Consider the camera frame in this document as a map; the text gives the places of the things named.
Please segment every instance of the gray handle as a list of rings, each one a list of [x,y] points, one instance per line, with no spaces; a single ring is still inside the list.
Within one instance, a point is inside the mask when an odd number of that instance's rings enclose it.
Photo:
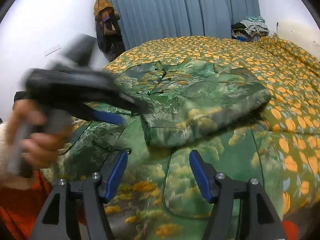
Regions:
[[[71,125],[72,120],[70,114],[60,109],[49,109],[47,111],[47,124],[44,126],[43,132],[47,134],[58,133],[64,127]],[[34,132],[34,127],[29,124],[22,124],[18,129],[13,142],[12,158],[8,164],[8,172],[18,174],[25,178],[32,176],[32,167],[21,158],[24,152],[20,143],[23,139],[28,139]]]

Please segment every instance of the orange fabric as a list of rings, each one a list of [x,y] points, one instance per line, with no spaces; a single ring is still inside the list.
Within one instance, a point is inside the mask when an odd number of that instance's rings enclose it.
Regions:
[[[28,190],[2,188],[0,190],[0,216],[17,240],[30,237],[51,185],[40,171],[34,171],[36,183]]]
[[[296,224],[291,221],[283,220],[282,226],[287,235],[288,240],[298,240],[299,238],[299,230]]]

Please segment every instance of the blue gripper pad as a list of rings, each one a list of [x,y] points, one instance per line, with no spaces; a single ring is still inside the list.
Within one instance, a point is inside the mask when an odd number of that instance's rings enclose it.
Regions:
[[[113,124],[124,124],[124,118],[119,114],[107,113],[104,111],[93,111],[96,121],[107,122]]]
[[[109,203],[110,200],[116,196],[118,187],[122,180],[127,164],[128,164],[128,153],[126,151],[123,151],[107,182],[107,193],[105,195],[105,199],[107,200],[107,203]]]
[[[203,159],[201,158],[197,150],[192,150],[189,154],[189,164],[193,173],[193,176],[196,179],[200,193],[202,197],[208,202],[211,202],[212,196],[210,193],[210,186],[207,176],[204,173],[202,163]]]

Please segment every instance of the pillow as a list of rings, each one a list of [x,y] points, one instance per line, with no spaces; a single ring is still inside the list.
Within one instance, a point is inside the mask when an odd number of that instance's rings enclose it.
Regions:
[[[277,35],[279,38],[291,41],[320,60],[320,30],[291,21],[278,22]]]

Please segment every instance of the metal screw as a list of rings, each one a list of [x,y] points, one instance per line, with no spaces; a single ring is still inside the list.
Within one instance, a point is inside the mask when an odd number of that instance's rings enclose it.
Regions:
[[[64,184],[66,184],[67,183],[67,180],[66,179],[59,179],[59,182],[58,182],[58,184],[59,185],[64,185]]]
[[[217,173],[217,178],[218,179],[224,179],[226,177],[226,175],[222,172]]]
[[[98,178],[100,178],[100,173],[94,172],[94,173],[92,174],[92,178],[93,178],[93,179],[98,179]]]
[[[259,181],[255,178],[250,179],[250,183],[253,185],[257,185],[259,183]]]

